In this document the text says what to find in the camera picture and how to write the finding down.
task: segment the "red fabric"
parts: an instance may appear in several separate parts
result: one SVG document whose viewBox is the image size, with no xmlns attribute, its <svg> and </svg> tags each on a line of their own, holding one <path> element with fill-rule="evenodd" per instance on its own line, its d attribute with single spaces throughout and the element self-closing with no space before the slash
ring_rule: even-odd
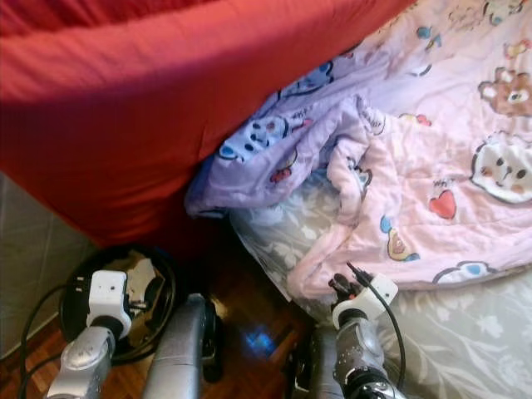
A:
<svg viewBox="0 0 532 399">
<path fill-rule="evenodd" d="M 197 164 L 409 2 L 5 0 L 0 167 L 99 244 L 204 245 L 182 205 Z"/>
</svg>

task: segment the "black cable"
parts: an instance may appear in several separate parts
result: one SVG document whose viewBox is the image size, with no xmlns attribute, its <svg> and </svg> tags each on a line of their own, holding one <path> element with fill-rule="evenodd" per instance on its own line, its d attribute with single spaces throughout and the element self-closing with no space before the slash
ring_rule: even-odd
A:
<svg viewBox="0 0 532 399">
<path fill-rule="evenodd" d="M 29 372 L 26 372 L 26 375 L 21 380 L 20 388 L 18 389 L 18 399 L 26 399 L 27 384 L 29 383 L 30 378 L 32 378 L 32 375 L 35 374 L 35 372 L 39 368 L 43 367 L 45 364 L 48 364 L 49 362 L 53 362 L 54 360 L 61 357 L 61 354 L 62 354 L 61 352 L 56 353 L 55 355 L 50 356 L 48 359 L 44 359 L 43 361 L 37 363 Z"/>
<path fill-rule="evenodd" d="M 401 390 L 402 386 L 405 382 L 405 372 L 406 372 L 406 354 L 405 354 L 405 344 L 402 340 L 401 330 L 399 329 L 399 324 L 397 324 L 397 320 L 395 315 L 393 314 L 392 309 L 388 306 L 384 298 L 381 296 L 381 294 L 372 286 L 370 280 L 372 279 L 371 275 L 369 275 L 367 272 L 355 268 L 350 262 L 347 262 L 347 266 L 352 270 L 353 273 L 355 273 L 355 277 L 357 278 L 358 282 L 363 285 L 364 287 L 368 287 L 372 290 L 372 292 L 375 294 L 377 299 L 382 303 L 382 306 L 386 309 L 388 316 L 390 317 L 390 320 L 392 320 L 393 329 L 396 332 L 397 336 L 397 343 L 399 345 L 399 356 L 400 356 L 400 367 L 399 367 L 399 377 L 397 378 L 397 389 Z"/>
<path fill-rule="evenodd" d="M 27 369 L 26 369 L 27 335 L 29 334 L 30 328 L 31 328 L 31 326 L 33 324 L 33 320 L 35 319 L 35 316 L 37 315 L 37 313 L 41 309 L 41 306 L 44 304 L 44 302 L 47 299 L 49 299 L 57 291 L 61 291 L 62 289 L 65 289 L 65 288 L 70 287 L 70 286 L 71 286 L 70 284 L 58 285 L 58 286 L 52 288 L 47 293 L 45 293 L 42 296 L 42 298 L 39 299 L 39 302 L 37 303 L 37 305 L 35 305 L 35 308 L 33 308 L 32 312 L 30 313 L 29 317 L 27 318 L 26 325 L 24 326 L 24 329 L 22 330 L 22 336 L 20 338 L 20 349 L 19 349 L 19 353 L 20 353 L 20 370 L 19 371 L 20 371 L 21 386 L 20 386 L 20 389 L 19 389 L 19 392 L 18 392 L 18 397 L 19 398 L 24 399 L 26 397 L 26 385 L 27 385 L 27 382 L 29 381 L 29 377 L 31 376 L 30 372 L 32 372 L 32 374 L 33 374 L 37 370 L 35 367 L 30 372 L 28 372 Z M 47 362 L 51 361 L 51 360 L 53 360 L 53 359 L 50 357 L 46 361 L 43 361 L 41 367 L 44 364 L 46 364 Z"/>
</svg>

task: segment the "white floral bedsheet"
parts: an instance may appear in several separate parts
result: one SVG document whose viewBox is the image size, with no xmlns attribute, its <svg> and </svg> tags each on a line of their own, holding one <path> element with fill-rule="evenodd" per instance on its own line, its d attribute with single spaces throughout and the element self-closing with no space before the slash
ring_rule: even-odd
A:
<svg viewBox="0 0 532 399">
<path fill-rule="evenodd" d="M 235 231 L 287 297 L 286 277 L 330 225 L 339 200 L 317 171 L 283 203 L 231 211 Z M 329 319 L 333 296 L 298 304 Z M 532 398 L 532 270 L 436 291 L 402 292 L 393 309 L 405 338 L 407 390 L 425 399 Z M 380 339 L 388 369 L 398 364 L 397 340 L 386 316 Z"/>
</svg>

